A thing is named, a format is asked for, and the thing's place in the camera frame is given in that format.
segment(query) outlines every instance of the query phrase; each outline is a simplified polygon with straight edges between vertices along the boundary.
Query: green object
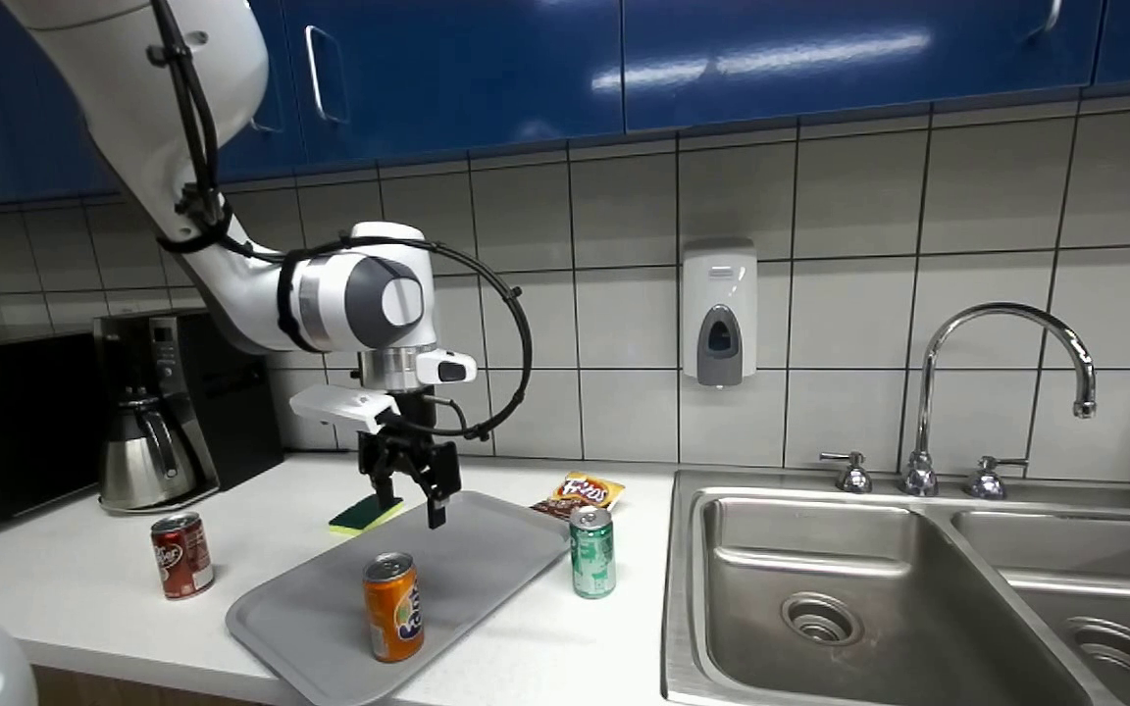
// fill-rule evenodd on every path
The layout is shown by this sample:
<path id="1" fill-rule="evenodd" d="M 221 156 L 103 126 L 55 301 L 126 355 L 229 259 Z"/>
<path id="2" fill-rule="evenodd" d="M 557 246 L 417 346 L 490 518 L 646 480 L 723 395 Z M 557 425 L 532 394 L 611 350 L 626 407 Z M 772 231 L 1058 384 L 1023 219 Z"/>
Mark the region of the green object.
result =
<path id="1" fill-rule="evenodd" d="M 572 543 L 572 593 L 575 597 L 609 597 L 616 585 L 611 567 L 611 513 L 600 508 L 581 508 L 568 513 L 568 543 Z"/>
<path id="2" fill-rule="evenodd" d="M 366 530 L 371 530 L 371 526 L 381 526 L 381 524 L 400 518 L 400 510 L 404 510 L 400 499 L 392 499 L 392 508 L 381 508 L 378 495 L 370 495 L 370 499 L 361 499 L 356 508 L 333 513 L 333 518 L 328 518 L 328 530 L 356 539 L 356 533 L 366 533 Z"/>

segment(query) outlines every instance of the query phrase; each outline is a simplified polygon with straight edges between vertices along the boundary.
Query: white countertop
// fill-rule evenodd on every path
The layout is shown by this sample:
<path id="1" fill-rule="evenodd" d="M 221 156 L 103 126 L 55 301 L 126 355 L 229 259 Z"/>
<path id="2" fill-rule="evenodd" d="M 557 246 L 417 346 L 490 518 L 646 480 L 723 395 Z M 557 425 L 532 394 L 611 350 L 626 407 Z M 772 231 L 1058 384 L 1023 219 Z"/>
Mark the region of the white countertop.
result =
<path id="1" fill-rule="evenodd" d="M 568 467 L 462 463 L 467 490 L 518 508 L 545 499 Z M 658 610 L 666 560 L 672 475 L 600 473 L 621 480 L 616 593 L 581 601 L 568 560 L 539 576 L 396 703 L 447 706 L 658 706 Z M 297 456 L 194 508 L 204 518 L 214 585 L 166 601 L 150 524 L 107 518 L 95 499 L 0 530 L 0 629 L 41 666 L 158 682 L 246 703 L 296 703 L 229 633 L 222 614 L 255 585 L 333 548 L 326 524 L 370 495 L 353 458 Z"/>

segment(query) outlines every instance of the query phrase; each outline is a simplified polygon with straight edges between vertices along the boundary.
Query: soda can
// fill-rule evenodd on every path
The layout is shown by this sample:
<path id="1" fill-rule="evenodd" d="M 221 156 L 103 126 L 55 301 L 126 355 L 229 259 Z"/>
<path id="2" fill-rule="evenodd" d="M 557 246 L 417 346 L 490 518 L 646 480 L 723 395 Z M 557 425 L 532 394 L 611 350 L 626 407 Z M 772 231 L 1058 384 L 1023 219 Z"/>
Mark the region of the soda can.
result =
<path id="1" fill-rule="evenodd" d="M 204 593 L 214 580 L 201 513 L 178 513 L 150 526 L 170 601 Z"/>
<path id="2" fill-rule="evenodd" d="M 572 543 L 572 593 L 575 597 L 609 597 L 616 585 L 611 567 L 611 513 L 606 508 L 575 508 L 568 513 L 568 543 Z"/>
<path id="3" fill-rule="evenodd" d="M 371 654 L 404 662 L 422 644 L 417 567 L 408 554 L 378 554 L 366 568 L 366 622 Z"/>

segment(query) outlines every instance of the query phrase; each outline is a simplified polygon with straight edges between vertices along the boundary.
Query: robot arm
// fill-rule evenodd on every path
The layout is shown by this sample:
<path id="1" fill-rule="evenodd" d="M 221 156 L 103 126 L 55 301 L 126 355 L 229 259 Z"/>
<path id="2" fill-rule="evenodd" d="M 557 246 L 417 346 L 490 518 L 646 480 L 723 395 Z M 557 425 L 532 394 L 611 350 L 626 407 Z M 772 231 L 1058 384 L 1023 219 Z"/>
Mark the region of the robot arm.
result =
<path id="1" fill-rule="evenodd" d="M 356 425 L 361 473 L 392 501 L 408 473 L 443 524 L 460 490 L 455 448 L 433 437 L 485 437 L 528 381 L 528 325 L 518 292 L 475 259 L 404 223 L 356 223 L 328 246 L 259 246 L 214 186 L 214 150 L 268 92 L 268 46 L 246 0 L 3 0 L 82 108 L 86 130 L 162 231 L 222 333 L 246 355 L 356 350 L 361 394 L 310 394 L 297 411 Z M 485 425 L 439 433 L 433 389 L 475 381 L 475 360 L 437 341 L 433 250 L 477 271 L 520 333 L 520 389 Z"/>

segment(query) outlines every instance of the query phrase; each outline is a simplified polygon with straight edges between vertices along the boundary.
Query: sink basin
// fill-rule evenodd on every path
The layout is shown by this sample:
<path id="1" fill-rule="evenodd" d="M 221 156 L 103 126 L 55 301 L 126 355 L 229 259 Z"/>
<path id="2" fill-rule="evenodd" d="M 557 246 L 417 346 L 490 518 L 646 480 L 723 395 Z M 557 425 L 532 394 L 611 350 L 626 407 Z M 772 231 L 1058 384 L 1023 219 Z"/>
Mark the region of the sink basin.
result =
<path id="1" fill-rule="evenodd" d="M 952 526 L 1130 703 L 1130 518 L 964 510 Z"/>
<path id="2" fill-rule="evenodd" d="M 672 703 L 1110 703 L 952 524 L 681 475 L 664 666 Z"/>

